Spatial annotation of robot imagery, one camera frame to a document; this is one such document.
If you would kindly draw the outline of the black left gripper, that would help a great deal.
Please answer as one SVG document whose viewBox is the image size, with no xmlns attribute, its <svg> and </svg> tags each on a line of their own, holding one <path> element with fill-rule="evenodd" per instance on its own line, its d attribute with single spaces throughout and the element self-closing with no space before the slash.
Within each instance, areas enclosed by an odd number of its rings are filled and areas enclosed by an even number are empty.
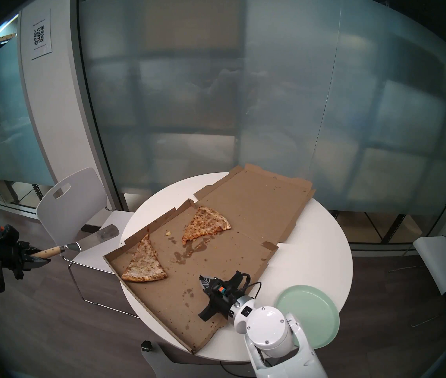
<svg viewBox="0 0 446 378">
<path fill-rule="evenodd" d="M 29 242 L 19 240 L 19 232 L 12 225 L 0 226 L 0 264 L 4 268 L 14 268 L 15 279 L 23 279 L 25 271 L 50 263 L 49 258 L 22 258 L 22 254 L 33 255 L 41 251 Z"/>
</svg>

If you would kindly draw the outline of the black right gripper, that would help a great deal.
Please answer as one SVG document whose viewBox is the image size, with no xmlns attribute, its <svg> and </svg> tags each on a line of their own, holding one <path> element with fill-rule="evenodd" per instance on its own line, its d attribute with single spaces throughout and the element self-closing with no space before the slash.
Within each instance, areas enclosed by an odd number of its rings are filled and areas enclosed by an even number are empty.
<svg viewBox="0 0 446 378">
<path fill-rule="evenodd" d="M 219 313 L 228 317 L 230 309 L 235 302 L 244 295 L 239 290 L 242 279 L 222 281 L 217 277 L 199 276 L 203 292 L 209 293 L 209 305 L 199 313 L 199 317 L 207 322 Z"/>
</svg>

